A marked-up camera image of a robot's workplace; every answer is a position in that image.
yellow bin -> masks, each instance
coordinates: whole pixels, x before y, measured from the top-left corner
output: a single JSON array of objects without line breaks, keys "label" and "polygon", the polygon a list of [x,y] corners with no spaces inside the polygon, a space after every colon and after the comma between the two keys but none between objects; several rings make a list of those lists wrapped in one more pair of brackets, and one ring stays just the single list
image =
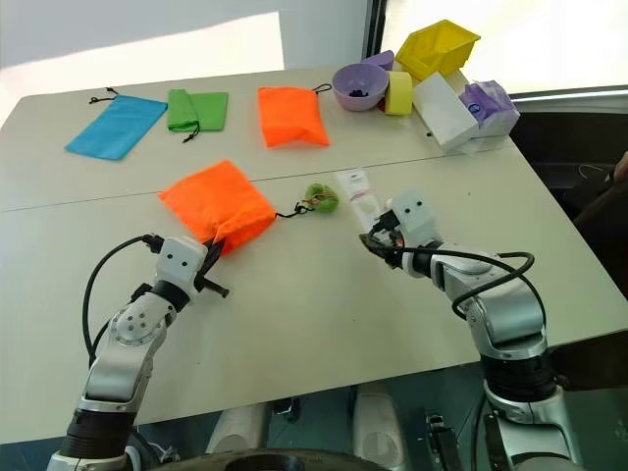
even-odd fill
[{"label": "yellow bin", "polygon": [[464,66],[478,39],[464,27],[442,20],[410,33],[395,58],[419,80],[434,72],[446,76]]}]

orange cloth bag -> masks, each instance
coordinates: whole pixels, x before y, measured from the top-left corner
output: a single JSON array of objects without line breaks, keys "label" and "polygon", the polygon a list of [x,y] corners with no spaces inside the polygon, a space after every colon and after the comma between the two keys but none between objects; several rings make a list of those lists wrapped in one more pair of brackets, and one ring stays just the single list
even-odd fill
[{"label": "orange cloth bag", "polygon": [[329,145],[315,90],[295,86],[257,89],[259,121],[267,147],[292,140]]},{"label": "orange cloth bag", "polygon": [[275,209],[229,160],[186,177],[159,197],[201,242],[224,239],[223,255],[275,221]]}]

blue drawstring bag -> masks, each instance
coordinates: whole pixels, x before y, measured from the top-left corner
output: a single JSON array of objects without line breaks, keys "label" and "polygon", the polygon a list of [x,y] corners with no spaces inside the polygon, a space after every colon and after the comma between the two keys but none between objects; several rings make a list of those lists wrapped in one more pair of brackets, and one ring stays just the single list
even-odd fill
[{"label": "blue drawstring bag", "polygon": [[122,159],[164,114],[166,106],[161,101],[117,95],[66,150],[99,159]]}]

green drawstring bag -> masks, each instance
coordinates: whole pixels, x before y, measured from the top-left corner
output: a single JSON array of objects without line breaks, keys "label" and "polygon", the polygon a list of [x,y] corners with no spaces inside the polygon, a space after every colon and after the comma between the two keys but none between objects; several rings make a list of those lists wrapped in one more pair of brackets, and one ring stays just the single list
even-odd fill
[{"label": "green drawstring bag", "polygon": [[224,91],[187,93],[181,88],[168,92],[168,129],[174,132],[191,132],[188,142],[200,131],[221,131],[225,127],[227,100]]}]

yellow tape roll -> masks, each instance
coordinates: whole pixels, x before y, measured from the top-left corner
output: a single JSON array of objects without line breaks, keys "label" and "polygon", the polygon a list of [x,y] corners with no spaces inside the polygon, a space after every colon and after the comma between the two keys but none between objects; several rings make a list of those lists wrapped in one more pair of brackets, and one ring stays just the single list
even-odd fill
[{"label": "yellow tape roll", "polygon": [[412,76],[408,72],[389,72],[389,89],[386,90],[387,115],[412,113]]}]

